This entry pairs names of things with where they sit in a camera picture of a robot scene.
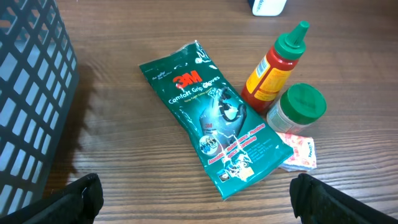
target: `white container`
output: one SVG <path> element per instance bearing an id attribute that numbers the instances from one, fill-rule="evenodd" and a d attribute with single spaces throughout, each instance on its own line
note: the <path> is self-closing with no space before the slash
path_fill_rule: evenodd
<path id="1" fill-rule="evenodd" d="M 326 100 L 305 83 L 292 85 L 267 113 L 268 125 L 277 132 L 297 134 L 326 111 Z"/>
<path id="2" fill-rule="evenodd" d="M 286 0 L 252 0 L 252 13 L 255 16 L 278 16 L 285 7 Z"/>
<path id="3" fill-rule="evenodd" d="M 276 104 L 267 113 L 267 123 L 274 131 L 289 134 L 297 134 L 311 125 L 297 124 L 289 119 L 280 107 L 280 100 L 278 100 L 278 102 L 276 102 Z"/>

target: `glove illustration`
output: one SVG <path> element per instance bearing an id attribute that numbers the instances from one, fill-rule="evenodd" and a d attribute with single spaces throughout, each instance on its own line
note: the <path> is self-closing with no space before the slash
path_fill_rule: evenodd
<path id="1" fill-rule="evenodd" d="M 227 88 L 217 90 L 200 116 L 203 135 L 217 139 L 223 147 L 232 144 L 238 138 L 247 115 L 246 105 L 240 104 L 236 109 L 224 102 L 231 98 L 231 95 L 226 93 L 227 90 Z M 236 115 L 230 119 L 226 112 L 228 114 L 236 112 Z"/>

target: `green bottle cap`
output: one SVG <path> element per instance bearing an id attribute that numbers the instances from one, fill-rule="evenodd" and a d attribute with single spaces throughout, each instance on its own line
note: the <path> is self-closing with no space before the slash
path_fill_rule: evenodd
<path id="1" fill-rule="evenodd" d="M 280 98 L 284 114 L 297 124 L 310 124 L 326 112 L 326 100 L 316 88 L 297 83 Z"/>
<path id="2" fill-rule="evenodd" d="M 305 52 L 304 37 L 310 24 L 301 21 L 300 24 L 289 34 L 281 34 L 275 42 L 276 52 L 288 60 L 296 60 Z"/>

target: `gray plastic basket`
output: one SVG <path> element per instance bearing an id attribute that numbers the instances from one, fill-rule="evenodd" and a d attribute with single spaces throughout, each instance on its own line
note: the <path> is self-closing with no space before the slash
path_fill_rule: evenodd
<path id="1" fill-rule="evenodd" d="M 0 217 L 41 198 L 76 65 L 54 0 L 0 0 Z"/>

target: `red squeeze bottle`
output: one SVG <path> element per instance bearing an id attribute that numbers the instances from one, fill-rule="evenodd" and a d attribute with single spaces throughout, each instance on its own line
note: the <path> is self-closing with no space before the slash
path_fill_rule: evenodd
<path id="1" fill-rule="evenodd" d="M 242 97 L 258 113 L 268 109 L 305 52 L 310 24 L 301 21 L 289 34 L 281 34 L 248 78 Z"/>

